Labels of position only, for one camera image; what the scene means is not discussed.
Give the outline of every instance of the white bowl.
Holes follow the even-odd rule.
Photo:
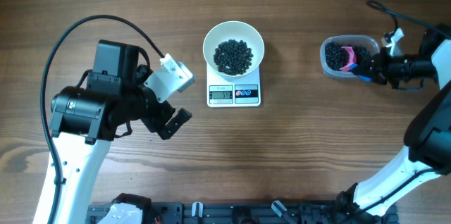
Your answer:
[[[252,55],[254,55],[251,60],[252,65],[249,66],[249,69],[247,69],[244,74],[227,75],[225,73],[220,73],[218,71],[218,66],[214,63],[214,49],[218,48],[220,43],[230,39],[237,41],[242,40],[247,43],[247,46],[250,49],[252,49]],[[206,34],[203,50],[205,61],[216,71],[216,73],[225,79],[232,80],[248,75],[259,67],[265,53],[265,45],[259,32],[251,25],[239,21],[228,21],[215,26],[208,34]]]

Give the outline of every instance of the wooden tabletop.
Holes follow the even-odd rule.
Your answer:
[[[170,103],[193,118],[170,140],[132,122],[102,164],[92,203],[121,192],[153,201],[237,202],[334,199],[392,159],[412,118],[438,92],[396,92],[361,80],[323,75],[319,47],[330,36],[379,40],[391,18],[366,0],[0,0],[0,223],[31,223],[49,151],[39,116],[42,70],[62,33],[94,14],[126,18],[164,53],[183,61],[196,82]],[[450,23],[451,0],[379,0],[432,24]],[[202,42],[227,20],[254,26],[265,41],[259,108],[206,105]],[[418,51],[424,28],[400,21],[406,53]],[[92,68],[100,39],[144,47],[128,26],[97,20],[76,29],[58,50],[47,89],[51,97]],[[400,200],[402,223],[449,223],[450,178]]]

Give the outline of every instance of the pile of black beans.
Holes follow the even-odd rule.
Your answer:
[[[340,70],[340,68],[347,65],[347,62],[350,59],[347,52],[344,49],[341,49],[343,46],[352,47],[354,54],[357,56],[357,64],[360,64],[367,59],[371,59],[369,50],[361,45],[343,45],[336,42],[330,42],[326,45],[326,62],[332,70]]]
[[[252,50],[246,42],[240,40],[228,40],[218,45],[213,56],[218,71],[227,75],[240,75],[246,73],[252,65]]]

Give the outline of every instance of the pink scoop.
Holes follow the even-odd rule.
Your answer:
[[[354,50],[352,49],[352,47],[343,46],[343,47],[341,47],[341,49],[344,49],[347,52],[347,54],[350,56],[350,59],[347,61],[346,66],[343,66],[342,68],[340,68],[340,71],[349,72],[349,71],[351,71],[350,66],[357,62],[357,57],[355,56]]]

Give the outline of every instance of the black metal base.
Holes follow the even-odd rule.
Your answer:
[[[97,224],[109,211],[112,204],[89,206],[86,224]],[[315,201],[300,204],[284,204],[291,218],[299,224],[334,224],[330,217],[333,201]],[[159,213],[161,224],[244,224],[234,223],[233,213],[237,206],[246,206],[254,223],[283,224],[286,220],[280,218],[271,209],[271,204],[204,204],[202,218],[192,217],[192,204],[152,203],[152,208]],[[341,221],[346,216],[337,216]],[[397,207],[391,206],[377,224],[399,224]],[[360,224],[351,220],[348,224]]]

